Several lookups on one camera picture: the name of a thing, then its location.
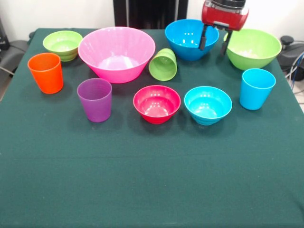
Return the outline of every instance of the small blue bowl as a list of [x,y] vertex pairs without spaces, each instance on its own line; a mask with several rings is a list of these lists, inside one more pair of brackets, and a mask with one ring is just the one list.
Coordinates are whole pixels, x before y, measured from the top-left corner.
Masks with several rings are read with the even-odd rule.
[[184,60],[198,60],[207,54],[219,39],[219,31],[208,26],[206,46],[199,48],[203,32],[201,20],[183,19],[172,22],[166,27],[166,38],[175,54]]
[[232,109],[232,101],[228,94],[211,86],[189,90],[184,102],[192,118],[201,125],[215,124]]

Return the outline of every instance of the large pink bowl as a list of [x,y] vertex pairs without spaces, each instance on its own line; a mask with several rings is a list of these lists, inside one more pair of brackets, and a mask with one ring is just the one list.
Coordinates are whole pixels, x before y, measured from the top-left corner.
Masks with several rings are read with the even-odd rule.
[[78,47],[80,58],[111,83],[137,78],[155,52],[154,40],[129,27],[109,27],[86,35]]

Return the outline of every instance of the magenta bowl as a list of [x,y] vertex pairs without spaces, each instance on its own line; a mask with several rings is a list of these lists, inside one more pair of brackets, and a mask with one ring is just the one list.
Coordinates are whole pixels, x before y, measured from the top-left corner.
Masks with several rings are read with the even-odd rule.
[[151,124],[162,124],[180,108],[179,94],[166,86],[150,85],[137,91],[133,105],[139,114]]
[[80,58],[111,83],[137,78],[155,52],[154,40],[145,32],[129,27],[93,31],[79,44]]

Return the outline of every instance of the plastic bowl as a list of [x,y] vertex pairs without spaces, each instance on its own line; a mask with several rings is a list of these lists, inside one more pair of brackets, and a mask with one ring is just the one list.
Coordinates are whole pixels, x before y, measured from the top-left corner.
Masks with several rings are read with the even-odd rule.
[[219,31],[208,26],[206,46],[199,48],[203,32],[201,20],[183,19],[172,22],[165,29],[166,38],[175,54],[184,60],[198,60],[207,54],[219,39]]
[[275,36],[245,28],[232,33],[227,55],[236,68],[248,70],[263,68],[281,52],[281,49],[281,42]]
[[185,95],[186,108],[192,118],[201,125],[212,125],[223,119],[232,109],[230,97],[222,90],[200,86]]
[[133,105],[146,121],[162,124],[177,112],[181,99],[178,93],[169,87],[150,85],[137,91]]
[[80,58],[111,83],[137,78],[155,52],[154,40],[129,27],[109,27],[86,35],[78,49]]
[[49,52],[59,55],[62,62],[76,58],[77,49],[82,36],[74,31],[58,31],[43,39],[43,46]]

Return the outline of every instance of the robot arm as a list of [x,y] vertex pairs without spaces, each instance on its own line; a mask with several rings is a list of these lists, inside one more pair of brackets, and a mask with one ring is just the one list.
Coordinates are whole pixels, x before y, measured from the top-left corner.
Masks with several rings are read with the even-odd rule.
[[228,32],[224,41],[221,54],[224,55],[230,41],[232,31],[240,31],[248,17],[249,10],[245,9],[246,0],[206,0],[202,11],[202,21],[204,23],[199,48],[204,50],[207,37],[208,26],[224,29]]

